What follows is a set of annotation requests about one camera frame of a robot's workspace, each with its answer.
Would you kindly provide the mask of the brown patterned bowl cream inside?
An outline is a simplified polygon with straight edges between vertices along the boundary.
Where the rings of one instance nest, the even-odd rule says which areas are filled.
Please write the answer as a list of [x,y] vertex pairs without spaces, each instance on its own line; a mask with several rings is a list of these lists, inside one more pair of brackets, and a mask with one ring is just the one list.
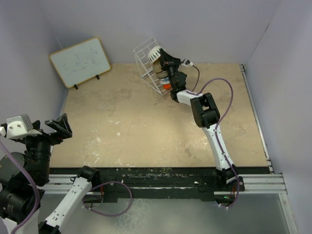
[[165,79],[165,78],[168,78],[168,73],[167,71],[161,71],[161,72],[156,73],[156,77],[158,79]]

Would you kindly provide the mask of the black glossy bowl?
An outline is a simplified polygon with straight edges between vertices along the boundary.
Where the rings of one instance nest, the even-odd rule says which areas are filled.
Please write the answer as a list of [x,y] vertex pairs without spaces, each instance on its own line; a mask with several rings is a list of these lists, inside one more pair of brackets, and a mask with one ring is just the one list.
[[156,60],[156,61],[153,63],[153,71],[154,71],[154,73],[156,73],[156,74],[162,73],[162,72],[163,72],[162,67],[161,67],[161,64],[160,64],[160,60]]

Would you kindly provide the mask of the white bowl with orange rim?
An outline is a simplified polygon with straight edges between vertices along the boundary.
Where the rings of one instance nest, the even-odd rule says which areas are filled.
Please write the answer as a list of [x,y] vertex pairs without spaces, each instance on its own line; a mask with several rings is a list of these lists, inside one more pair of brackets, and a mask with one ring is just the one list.
[[157,61],[160,57],[161,57],[161,53],[160,50],[162,49],[161,46],[155,46],[154,48],[152,48],[149,53],[148,53],[148,61],[150,63],[154,63],[155,61]]

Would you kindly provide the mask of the blue and white bowl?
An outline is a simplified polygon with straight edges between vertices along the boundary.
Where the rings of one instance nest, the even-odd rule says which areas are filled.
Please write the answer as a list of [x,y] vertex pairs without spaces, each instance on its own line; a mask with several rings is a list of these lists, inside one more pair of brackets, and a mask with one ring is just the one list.
[[170,84],[169,78],[160,78],[160,79],[159,79],[159,82],[160,82],[162,85]]

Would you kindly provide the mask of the white wire dish rack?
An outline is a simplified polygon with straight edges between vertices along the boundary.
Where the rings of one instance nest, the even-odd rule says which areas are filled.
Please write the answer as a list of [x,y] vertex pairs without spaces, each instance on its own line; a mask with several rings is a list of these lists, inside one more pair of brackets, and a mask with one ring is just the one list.
[[155,46],[159,46],[159,44],[154,37],[151,37],[150,39],[137,46],[133,50],[133,52],[141,79],[158,94],[164,96],[170,90],[165,89],[160,83],[159,79],[153,71],[152,64],[148,60],[148,53]]

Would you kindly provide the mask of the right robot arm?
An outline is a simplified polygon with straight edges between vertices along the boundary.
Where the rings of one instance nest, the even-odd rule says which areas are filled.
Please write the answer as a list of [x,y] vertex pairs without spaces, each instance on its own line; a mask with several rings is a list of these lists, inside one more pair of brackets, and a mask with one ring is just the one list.
[[223,191],[229,190],[236,182],[236,191],[240,189],[240,181],[236,166],[234,165],[221,134],[220,123],[226,114],[220,115],[212,94],[194,93],[186,88],[187,75],[178,70],[181,60],[167,54],[159,48],[160,66],[166,72],[171,85],[171,98],[173,101],[189,105],[192,109],[196,125],[205,133],[213,152],[217,186]]

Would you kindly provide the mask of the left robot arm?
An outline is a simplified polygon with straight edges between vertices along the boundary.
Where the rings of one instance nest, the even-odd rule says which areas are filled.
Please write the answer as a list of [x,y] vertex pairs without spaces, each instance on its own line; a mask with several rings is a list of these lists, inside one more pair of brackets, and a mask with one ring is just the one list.
[[45,125],[54,131],[44,132],[39,120],[32,122],[24,114],[8,118],[0,126],[1,137],[26,147],[24,153],[11,153],[0,145],[5,153],[0,160],[0,217],[10,234],[64,233],[77,205],[89,191],[100,187],[99,170],[83,166],[60,204],[44,221],[38,221],[43,186],[50,181],[51,148],[73,135],[67,114],[47,120]]

